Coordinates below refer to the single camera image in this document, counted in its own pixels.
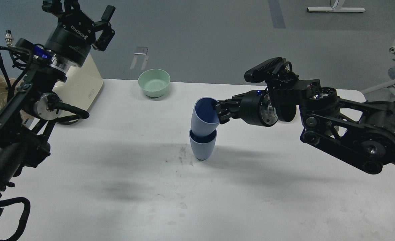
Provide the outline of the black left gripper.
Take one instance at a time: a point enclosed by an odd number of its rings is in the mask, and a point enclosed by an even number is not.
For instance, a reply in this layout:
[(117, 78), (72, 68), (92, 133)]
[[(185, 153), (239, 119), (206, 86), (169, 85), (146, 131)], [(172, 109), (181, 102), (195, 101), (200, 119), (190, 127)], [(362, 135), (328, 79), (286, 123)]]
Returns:
[[(93, 49), (105, 51), (116, 33), (110, 23), (116, 10), (112, 5), (106, 7), (101, 20), (95, 23), (86, 14), (80, 13), (77, 0), (43, 0), (42, 10), (58, 18), (57, 26), (46, 41), (45, 49), (66, 58), (75, 67), (84, 64), (93, 41)], [(95, 32), (99, 31), (101, 35), (96, 39)]]

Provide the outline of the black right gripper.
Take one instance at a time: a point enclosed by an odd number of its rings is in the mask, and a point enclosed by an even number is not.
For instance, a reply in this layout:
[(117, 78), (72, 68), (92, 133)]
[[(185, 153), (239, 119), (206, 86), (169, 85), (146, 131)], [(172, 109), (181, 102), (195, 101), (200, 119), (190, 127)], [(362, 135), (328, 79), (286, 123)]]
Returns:
[(230, 119), (242, 119), (249, 125), (271, 127), (279, 120), (276, 109), (264, 90), (252, 90), (216, 102), (214, 110), (221, 125)]

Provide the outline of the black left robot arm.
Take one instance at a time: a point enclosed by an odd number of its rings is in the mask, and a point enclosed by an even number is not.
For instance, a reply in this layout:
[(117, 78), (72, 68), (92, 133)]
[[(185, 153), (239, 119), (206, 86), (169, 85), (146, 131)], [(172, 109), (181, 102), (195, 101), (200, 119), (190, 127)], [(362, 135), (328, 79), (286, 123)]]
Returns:
[(7, 30), (6, 46), (0, 46), (0, 70), (7, 85), (6, 105), (0, 109), (0, 216), (6, 206), (24, 206), (9, 241), (21, 237), (30, 215), (27, 198), (1, 200), (2, 192), (15, 186), (11, 178), (50, 155), (48, 139), (56, 123), (89, 117), (86, 110), (64, 103), (53, 91), (55, 84), (67, 80), (70, 67), (82, 67), (91, 48), (105, 51), (116, 33), (110, 23), (116, 10), (112, 5), (96, 22), (76, 0), (44, 0), (42, 9), (58, 18), (46, 44), (21, 38), (14, 45)]

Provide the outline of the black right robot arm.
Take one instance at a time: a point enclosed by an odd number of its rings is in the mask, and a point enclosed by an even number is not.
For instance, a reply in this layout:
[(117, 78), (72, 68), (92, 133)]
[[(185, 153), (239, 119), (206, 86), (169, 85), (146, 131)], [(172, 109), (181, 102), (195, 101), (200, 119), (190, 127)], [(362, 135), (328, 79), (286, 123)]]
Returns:
[(322, 87), (319, 79), (300, 80), (292, 64), (276, 57), (247, 70), (246, 82), (266, 89), (234, 95), (212, 104), (220, 124), (242, 119), (271, 127), (291, 122), (300, 111), (300, 140), (367, 174), (395, 165), (395, 102), (355, 102)]

